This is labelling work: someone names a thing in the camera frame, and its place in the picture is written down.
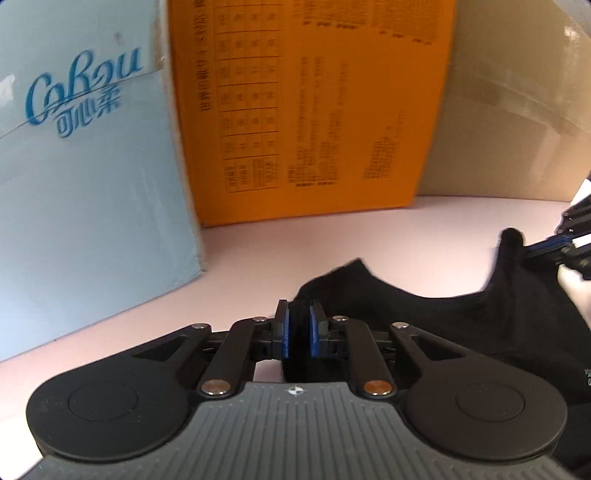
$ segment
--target cardboard box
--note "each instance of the cardboard box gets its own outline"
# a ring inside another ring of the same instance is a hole
[[[591,41],[551,0],[459,0],[419,193],[569,202],[591,168]]]
[[[169,2],[200,220],[408,205],[443,90],[453,4]]]
[[[163,13],[0,3],[0,361],[201,273]]]

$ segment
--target gray ribbed gripper base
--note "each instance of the gray ribbed gripper base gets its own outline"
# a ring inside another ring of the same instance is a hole
[[[109,465],[46,457],[26,480],[566,480],[549,457],[478,465],[418,439],[387,403],[346,383],[247,384],[202,404],[170,443]]]

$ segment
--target round black disc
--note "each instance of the round black disc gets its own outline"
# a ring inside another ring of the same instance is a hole
[[[189,414],[185,390],[163,364],[105,361],[41,385],[27,404],[31,433],[44,454],[116,462],[170,440]]]
[[[439,449],[489,462],[549,451],[567,412],[549,383],[480,355],[432,362],[409,390],[405,410]]]

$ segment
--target white table surface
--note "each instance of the white table surface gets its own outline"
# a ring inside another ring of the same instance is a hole
[[[485,284],[503,228],[518,228],[527,243],[537,242],[553,233],[566,207],[535,200],[424,197],[409,209],[205,229],[208,272],[202,278],[0,363],[0,477],[17,478],[40,459],[25,406],[37,386],[60,372],[191,323],[226,330],[241,318],[270,316],[279,299],[293,298],[306,281],[357,257],[376,276],[418,295],[470,293]],[[591,318],[591,287],[566,269],[561,280]],[[270,372],[276,375],[276,367]]]

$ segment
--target black cloth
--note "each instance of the black cloth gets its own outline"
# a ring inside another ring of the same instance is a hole
[[[569,406],[554,456],[591,479],[591,330],[559,285],[557,267],[529,265],[526,252],[520,232],[503,231],[486,287],[453,298],[424,298],[395,288],[374,277],[361,260],[309,281],[291,311],[295,322],[285,379],[342,379],[340,362],[308,357],[305,318],[312,300],[320,300],[328,316],[354,317],[372,330],[408,322],[552,383]]]

